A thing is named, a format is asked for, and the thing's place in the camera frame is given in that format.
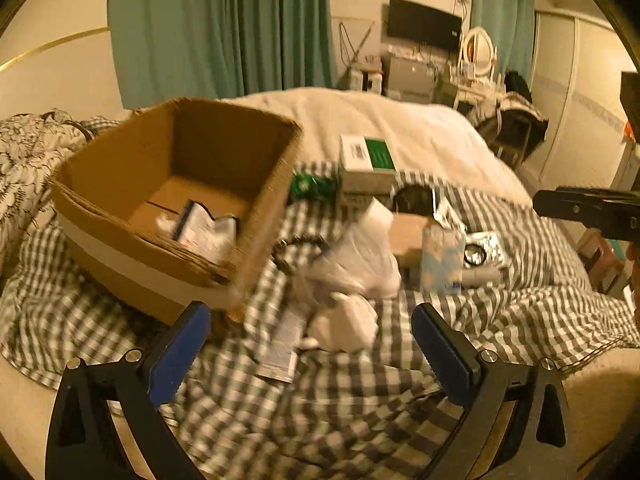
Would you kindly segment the person right hand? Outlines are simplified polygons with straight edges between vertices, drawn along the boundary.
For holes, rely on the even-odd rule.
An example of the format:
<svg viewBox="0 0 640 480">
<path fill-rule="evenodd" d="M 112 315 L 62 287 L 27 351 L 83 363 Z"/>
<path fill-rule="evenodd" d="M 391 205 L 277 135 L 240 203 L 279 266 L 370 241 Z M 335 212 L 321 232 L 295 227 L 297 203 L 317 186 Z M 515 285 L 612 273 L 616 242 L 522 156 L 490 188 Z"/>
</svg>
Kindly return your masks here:
<svg viewBox="0 0 640 480">
<path fill-rule="evenodd" d="M 630 243 L 626 256 L 632 262 L 630 277 L 631 297 L 634 302 L 634 322 L 640 327 L 640 250 L 639 245 Z"/>
</svg>

